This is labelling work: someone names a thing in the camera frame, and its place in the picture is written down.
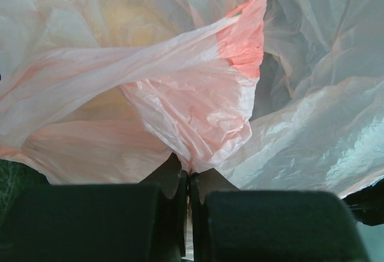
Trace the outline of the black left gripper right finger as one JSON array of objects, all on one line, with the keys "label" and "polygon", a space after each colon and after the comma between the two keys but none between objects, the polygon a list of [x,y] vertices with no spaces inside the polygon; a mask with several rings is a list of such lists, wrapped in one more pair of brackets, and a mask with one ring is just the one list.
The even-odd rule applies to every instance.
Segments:
[{"label": "black left gripper right finger", "polygon": [[196,261],[368,261],[347,206],[324,191],[241,191],[218,171],[190,178]]}]

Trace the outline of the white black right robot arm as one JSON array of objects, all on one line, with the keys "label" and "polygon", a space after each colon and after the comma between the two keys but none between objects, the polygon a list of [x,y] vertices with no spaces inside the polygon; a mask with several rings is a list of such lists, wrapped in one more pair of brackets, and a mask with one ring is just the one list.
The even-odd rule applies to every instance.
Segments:
[{"label": "white black right robot arm", "polygon": [[382,179],[343,199],[357,221],[369,226],[383,224],[383,187]]}]

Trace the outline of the pink plastic bag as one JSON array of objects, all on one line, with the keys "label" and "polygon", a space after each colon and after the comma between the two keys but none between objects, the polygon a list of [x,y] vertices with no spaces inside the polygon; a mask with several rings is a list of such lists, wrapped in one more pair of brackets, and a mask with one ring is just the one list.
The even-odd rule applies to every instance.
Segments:
[{"label": "pink plastic bag", "polygon": [[383,178],[383,0],[1,0],[1,158],[241,189]]}]

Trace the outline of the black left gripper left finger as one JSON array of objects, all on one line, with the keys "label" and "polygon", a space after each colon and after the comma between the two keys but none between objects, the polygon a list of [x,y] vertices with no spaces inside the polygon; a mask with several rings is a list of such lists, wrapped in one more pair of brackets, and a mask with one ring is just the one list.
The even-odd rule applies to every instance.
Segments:
[{"label": "black left gripper left finger", "polygon": [[1,225],[1,260],[181,261],[186,194],[175,154],[136,184],[29,188]]}]

